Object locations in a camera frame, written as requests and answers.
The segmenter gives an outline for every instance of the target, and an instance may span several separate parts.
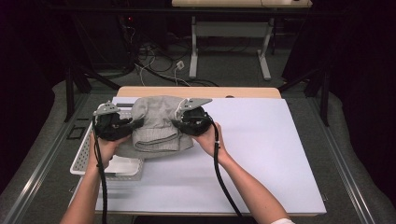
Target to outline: sleeve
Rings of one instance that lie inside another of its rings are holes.
[[[281,218],[280,220],[277,220],[271,224],[294,224],[290,219],[288,218]]]

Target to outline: desk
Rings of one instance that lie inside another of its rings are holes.
[[[221,97],[213,98],[204,109],[221,124],[235,160],[264,183],[290,215],[326,213],[289,109],[276,89],[124,87],[117,96],[158,94]],[[223,98],[228,95],[246,98]],[[243,102],[245,108],[236,109],[236,102]],[[232,113],[226,116],[224,111]],[[242,213],[248,213],[231,179],[221,172],[235,203]],[[216,179],[213,159],[197,144],[173,156],[145,160],[140,181],[108,181],[107,188],[109,213],[234,215]],[[101,209],[99,194],[96,210]]]
[[[174,7],[311,7],[310,0],[173,0]],[[264,80],[271,80],[271,74],[265,59],[265,52],[268,49],[268,42],[273,30],[272,24],[274,19],[269,22],[206,22],[196,21],[192,17],[191,23],[191,41],[192,53],[190,64],[190,77],[195,78],[198,65],[198,48],[196,47],[197,36],[249,36],[264,37],[262,48],[257,50],[260,66],[262,68],[262,76]]]

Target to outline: folded cloth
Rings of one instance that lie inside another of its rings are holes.
[[[116,155],[128,158],[154,158],[178,153],[193,146],[191,137],[172,124],[177,108],[185,99],[175,96],[150,96],[136,100],[133,120],[144,120],[135,129],[132,141],[121,144]]]

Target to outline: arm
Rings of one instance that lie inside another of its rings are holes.
[[[256,178],[245,171],[228,154],[221,127],[216,123],[219,130],[219,164],[228,173],[242,196],[251,215],[258,223],[272,223],[281,218],[289,218],[282,204],[276,197]],[[211,127],[206,133],[193,137],[210,156],[214,155],[215,130]]]
[[[104,167],[108,166],[109,161],[115,153],[117,146],[128,137],[109,142],[98,139]],[[96,167],[97,160],[94,155],[94,138],[90,136],[90,152],[87,170],[79,185],[75,198],[70,203],[61,223],[93,223],[96,201],[99,193],[100,176]]]

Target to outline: gray cloth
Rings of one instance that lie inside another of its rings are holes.
[[[171,119],[183,101],[175,96],[150,96],[136,100],[132,119],[143,119],[143,127],[134,130],[132,141],[119,146],[116,155],[128,158],[155,158],[178,153],[193,146],[191,137],[181,133]]]

